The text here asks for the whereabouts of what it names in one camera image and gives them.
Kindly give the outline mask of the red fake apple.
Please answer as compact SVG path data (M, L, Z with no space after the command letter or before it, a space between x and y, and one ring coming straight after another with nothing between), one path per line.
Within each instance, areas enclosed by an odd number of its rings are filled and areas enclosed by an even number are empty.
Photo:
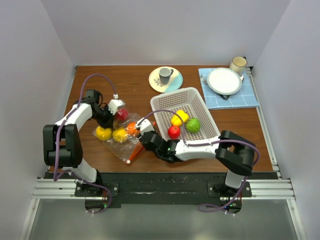
M168 131L167 131L168 136L170 137L170 139L178 139L180 137L181 134L181 129L179 126L171 126Z

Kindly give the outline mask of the clear zip top bag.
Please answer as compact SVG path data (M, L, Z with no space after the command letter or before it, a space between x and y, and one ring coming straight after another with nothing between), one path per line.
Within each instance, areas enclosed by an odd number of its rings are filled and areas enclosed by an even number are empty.
M128 118L125 121L118 121L118 120L113 121L113 127L111 128L112 132L120 127L123 127L126 129L129 123L132 123L132 122L137 123L138 120L140 119L141 119L141 116L139 116L137 113L129 113ZM96 128L92 132L92 134L95 137L96 137L95 135ZM113 137L111 137L106 141L101 141L101 140L100 141L118 159L123 161L126 165L130 165L141 153L141 151L144 149L144 147L142 146L142 144L139 142L137 138L138 133L139 131L135 136L129 135L128 139L123 143L114 141Z

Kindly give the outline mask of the yellow fake bell pepper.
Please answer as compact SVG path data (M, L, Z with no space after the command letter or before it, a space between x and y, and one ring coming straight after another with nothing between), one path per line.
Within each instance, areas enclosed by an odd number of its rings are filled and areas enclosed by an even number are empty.
M189 115L184 112L182 109L175 112L171 118L171 125L181 127L183 123L186 123L189 120Z

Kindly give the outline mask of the green fake custard apple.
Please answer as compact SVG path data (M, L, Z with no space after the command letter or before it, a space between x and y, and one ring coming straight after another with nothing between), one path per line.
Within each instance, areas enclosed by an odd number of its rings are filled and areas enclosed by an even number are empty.
M190 133L197 133L200 131L201 123L197 118L190 118L187 121L186 129Z

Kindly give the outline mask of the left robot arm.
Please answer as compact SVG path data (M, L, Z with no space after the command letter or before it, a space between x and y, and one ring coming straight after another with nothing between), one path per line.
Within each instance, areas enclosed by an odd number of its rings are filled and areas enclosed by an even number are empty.
M86 121L95 120L102 128L111 128L118 110L125 104L117 94L108 104L100 102L101 93L90 89L55 124L43 127L43 155L47 166L54 167L53 180L68 173L86 184L86 191L99 196L104 190L101 174L83 157L79 130Z

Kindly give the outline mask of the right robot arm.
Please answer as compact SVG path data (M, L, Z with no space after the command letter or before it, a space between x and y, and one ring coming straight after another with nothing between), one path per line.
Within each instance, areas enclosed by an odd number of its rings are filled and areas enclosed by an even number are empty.
M137 138L147 151L167 163L217 159L228 169L222 189L230 197L235 196L241 190L243 180L252 175L258 154L253 142L228 130L214 138L186 142L165 140L154 130L139 133Z

